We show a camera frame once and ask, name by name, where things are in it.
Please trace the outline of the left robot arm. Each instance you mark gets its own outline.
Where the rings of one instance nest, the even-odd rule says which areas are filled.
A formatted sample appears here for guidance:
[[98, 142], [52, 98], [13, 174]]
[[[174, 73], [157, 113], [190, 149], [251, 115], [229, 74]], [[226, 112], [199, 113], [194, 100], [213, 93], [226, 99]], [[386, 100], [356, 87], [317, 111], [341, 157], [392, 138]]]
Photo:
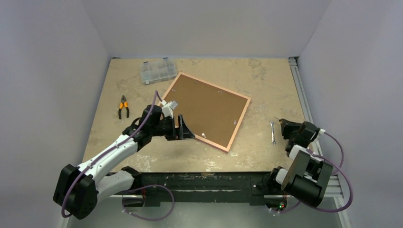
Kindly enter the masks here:
[[173, 116], [173, 108], [148, 105], [122, 134], [102, 152], [77, 166], [68, 164], [60, 172], [53, 201], [61, 206], [63, 218], [87, 217], [98, 202], [124, 192], [144, 194], [147, 186], [141, 174], [130, 167], [110, 175], [123, 160], [139, 152], [153, 137], [168, 141], [187, 140], [195, 135], [186, 126], [182, 115]]

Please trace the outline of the pink photo frame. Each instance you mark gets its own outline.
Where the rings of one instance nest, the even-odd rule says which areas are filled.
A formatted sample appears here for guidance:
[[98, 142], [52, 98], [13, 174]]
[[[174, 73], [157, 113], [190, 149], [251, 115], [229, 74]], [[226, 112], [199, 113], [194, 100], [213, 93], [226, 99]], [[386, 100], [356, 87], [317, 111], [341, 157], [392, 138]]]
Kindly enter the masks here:
[[176, 101], [195, 138], [226, 153], [234, 142], [251, 98], [180, 72], [161, 98]]

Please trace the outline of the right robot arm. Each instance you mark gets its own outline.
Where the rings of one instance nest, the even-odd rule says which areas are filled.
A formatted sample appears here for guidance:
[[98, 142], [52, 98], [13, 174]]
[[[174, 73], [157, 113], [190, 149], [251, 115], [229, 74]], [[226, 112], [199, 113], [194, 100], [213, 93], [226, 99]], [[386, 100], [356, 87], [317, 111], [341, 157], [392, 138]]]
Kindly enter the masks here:
[[333, 166], [314, 156], [309, 145], [325, 130], [311, 122], [292, 122], [279, 119], [283, 139], [287, 141], [285, 151], [292, 160], [289, 169], [278, 168], [277, 175], [268, 178], [267, 188], [272, 193], [281, 190], [304, 204], [317, 207], [322, 202], [330, 180]]

